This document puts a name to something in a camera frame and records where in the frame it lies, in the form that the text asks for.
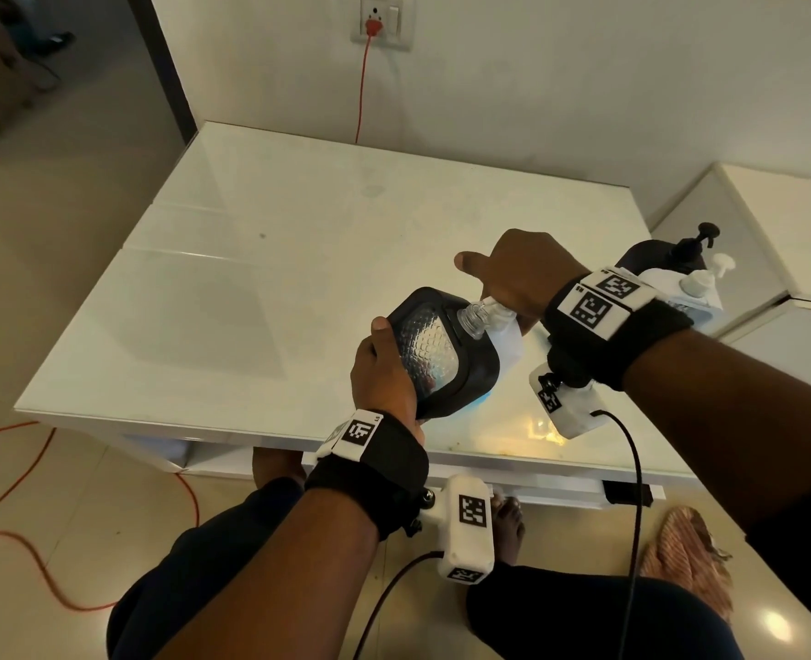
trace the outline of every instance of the hand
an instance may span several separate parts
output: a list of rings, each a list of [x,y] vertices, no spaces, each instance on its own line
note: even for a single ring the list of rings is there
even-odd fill
[[[489,257],[457,253],[455,266],[482,281],[482,298],[490,295],[518,313],[522,334],[543,317],[561,287],[588,273],[549,234],[518,229],[505,232]]]
[[[424,444],[424,432],[415,421],[418,395],[403,367],[393,329],[383,317],[372,320],[372,335],[357,347],[351,388],[356,409],[389,412]]]

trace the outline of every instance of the leg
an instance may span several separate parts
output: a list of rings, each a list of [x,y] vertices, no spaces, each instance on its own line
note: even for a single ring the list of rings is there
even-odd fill
[[[493,510],[492,523],[498,561],[467,595],[478,638],[506,660],[534,658],[540,649],[562,658],[615,658],[626,578],[515,566],[524,534],[517,500]],[[673,583],[639,579],[625,657],[734,660],[741,652],[727,623],[700,599]]]
[[[243,569],[301,498],[300,451],[257,448],[257,491],[199,528],[125,593],[106,631],[110,658],[151,658]]]

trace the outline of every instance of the black wristband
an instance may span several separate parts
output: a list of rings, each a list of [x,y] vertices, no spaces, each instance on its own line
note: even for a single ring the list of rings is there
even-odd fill
[[[654,343],[663,338],[692,327],[692,320],[683,312],[664,301],[653,299],[638,310],[600,297],[596,290],[588,288],[587,296],[603,303],[628,310],[628,318],[609,339],[599,337],[586,320],[558,310],[558,306],[570,295],[571,290],[588,275],[568,282],[555,294],[543,315],[543,325],[551,334],[553,347],[562,347],[566,354],[584,367],[588,374],[616,391],[623,389],[622,378],[629,366]]]
[[[365,417],[357,417],[359,412],[381,414],[383,418],[375,430],[370,430]],[[354,425],[359,430],[350,435],[349,428]],[[418,500],[430,470],[429,457],[393,415],[358,411],[318,453],[325,456],[308,476],[305,490],[333,488],[354,499],[377,526],[381,540],[418,514]]]

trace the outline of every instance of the switch plate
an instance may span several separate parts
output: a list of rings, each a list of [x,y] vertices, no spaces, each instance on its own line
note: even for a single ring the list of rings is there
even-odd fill
[[[372,45],[411,50],[414,43],[414,0],[348,0],[347,18],[351,41],[365,44],[368,39],[367,19],[379,18],[384,29],[372,39]]]

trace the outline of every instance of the forearm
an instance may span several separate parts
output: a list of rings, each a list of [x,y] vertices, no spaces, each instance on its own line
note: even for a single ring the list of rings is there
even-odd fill
[[[811,492],[811,386],[695,331],[647,349],[625,391],[746,529]]]
[[[377,546],[377,528],[355,501],[330,489],[307,491],[157,657],[337,657]]]

